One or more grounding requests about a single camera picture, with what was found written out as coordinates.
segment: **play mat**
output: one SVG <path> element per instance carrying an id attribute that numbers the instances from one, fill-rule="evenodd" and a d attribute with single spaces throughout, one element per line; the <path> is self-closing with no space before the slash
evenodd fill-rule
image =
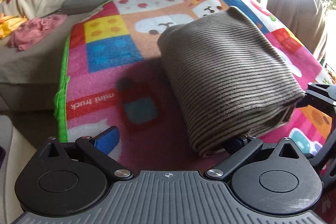
<path id="1" fill-rule="evenodd" d="M 252 0 L 109 0 L 73 26 L 64 50 L 56 96 L 59 139 L 95 136 L 110 126 L 112 158 L 138 170 L 200 170 L 222 161 L 224 153 L 202 159 L 188 144 L 178 103 L 160 65 L 157 39 L 168 27 L 237 6 L 278 50 L 300 86 L 332 83 L 300 41 Z M 316 154 L 325 142 L 330 117 L 312 107 L 296 109 L 290 122 L 262 137 L 291 137 L 303 152 Z M 332 223 L 333 194 L 316 211 Z"/>

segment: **metal screw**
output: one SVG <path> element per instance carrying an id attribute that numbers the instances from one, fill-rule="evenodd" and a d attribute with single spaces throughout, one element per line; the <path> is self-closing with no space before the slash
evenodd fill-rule
<path id="1" fill-rule="evenodd" d="M 131 175 L 130 170 L 127 169 L 119 169 L 116 172 L 114 172 L 114 175 L 120 178 L 126 178 Z"/>
<path id="2" fill-rule="evenodd" d="M 207 175 L 212 178 L 219 178 L 223 175 L 223 171 L 219 169 L 210 169 L 207 171 Z"/>

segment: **black mount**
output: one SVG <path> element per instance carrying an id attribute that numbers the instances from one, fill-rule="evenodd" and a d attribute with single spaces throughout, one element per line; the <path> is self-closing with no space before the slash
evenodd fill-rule
<path id="1" fill-rule="evenodd" d="M 331 116 L 334 125 L 335 91 L 334 85 L 310 83 L 297 107 L 312 105 Z M 126 167 L 95 147 L 116 130 L 111 127 L 95 138 L 84 136 L 75 143 L 61 144 L 49 138 L 16 181 L 23 209 L 49 217 L 78 214 L 102 201 L 115 182 L 132 179 Z M 335 144 L 336 131 L 313 157 L 303 155 L 290 138 L 278 144 L 251 136 L 234 138 L 223 144 L 231 156 L 206 171 L 204 178 L 228 184 L 232 195 L 249 210 L 277 216 L 299 214 L 314 207 L 322 190 L 335 186 L 336 160 L 320 175 L 325 163 L 335 158 Z"/>

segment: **folded towel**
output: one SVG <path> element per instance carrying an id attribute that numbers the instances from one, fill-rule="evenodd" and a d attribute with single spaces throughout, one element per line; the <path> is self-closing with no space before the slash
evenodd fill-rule
<path id="1" fill-rule="evenodd" d="M 238 8 L 162 33 L 162 63 L 194 151 L 221 152 L 233 136 L 260 136 L 288 122 L 304 97 L 283 59 Z"/>

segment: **cartoon dog print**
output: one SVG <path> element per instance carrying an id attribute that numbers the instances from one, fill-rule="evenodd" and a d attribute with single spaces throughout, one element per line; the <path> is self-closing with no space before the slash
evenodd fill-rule
<path id="1" fill-rule="evenodd" d="M 191 0 L 170 7 L 121 15 L 134 44 L 145 59 L 160 56 L 157 40 L 168 27 L 228 9 L 222 0 Z"/>

